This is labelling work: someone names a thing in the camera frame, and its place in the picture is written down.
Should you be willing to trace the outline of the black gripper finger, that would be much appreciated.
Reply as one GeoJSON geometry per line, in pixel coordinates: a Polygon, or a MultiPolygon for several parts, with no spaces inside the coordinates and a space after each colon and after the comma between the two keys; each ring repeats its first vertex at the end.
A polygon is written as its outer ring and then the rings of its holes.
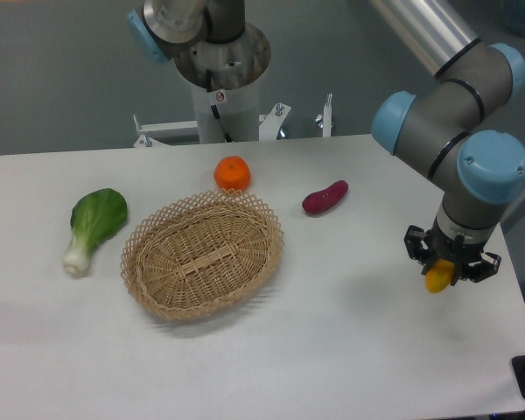
{"type": "Polygon", "coordinates": [[[422,266],[421,274],[426,275],[434,263],[434,248],[431,245],[431,231],[410,225],[403,238],[408,256],[422,266]]]}
{"type": "Polygon", "coordinates": [[[496,275],[501,266],[501,257],[491,252],[480,252],[472,261],[457,261],[450,285],[458,281],[471,281],[475,284],[496,275]]]}

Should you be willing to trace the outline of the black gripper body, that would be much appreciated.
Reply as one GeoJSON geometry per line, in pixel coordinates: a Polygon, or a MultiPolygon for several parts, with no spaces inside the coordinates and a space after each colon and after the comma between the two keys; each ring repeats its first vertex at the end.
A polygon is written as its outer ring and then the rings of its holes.
{"type": "Polygon", "coordinates": [[[485,241],[465,243],[465,237],[462,234],[450,239],[438,227],[428,230],[423,241],[427,247],[423,270],[429,270],[438,260],[453,263],[455,268],[477,263],[486,245],[485,241]]]}

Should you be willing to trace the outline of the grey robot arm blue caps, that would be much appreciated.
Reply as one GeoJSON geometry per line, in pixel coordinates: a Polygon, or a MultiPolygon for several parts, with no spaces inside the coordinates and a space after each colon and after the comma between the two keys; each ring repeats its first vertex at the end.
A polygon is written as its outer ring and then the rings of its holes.
{"type": "MultiPolygon", "coordinates": [[[[374,9],[437,80],[425,97],[392,94],[376,111],[373,139],[443,191],[433,225],[409,227],[404,243],[432,291],[483,281],[500,267],[485,251],[520,194],[525,148],[479,125],[525,83],[525,60],[487,45],[446,1],[376,1],[374,9]]],[[[173,61],[192,90],[202,143],[274,140],[281,106],[259,116],[256,83],[270,45],[245,19],[242,1],[146,1],[127,22],[154,62],[173,61]]]]}

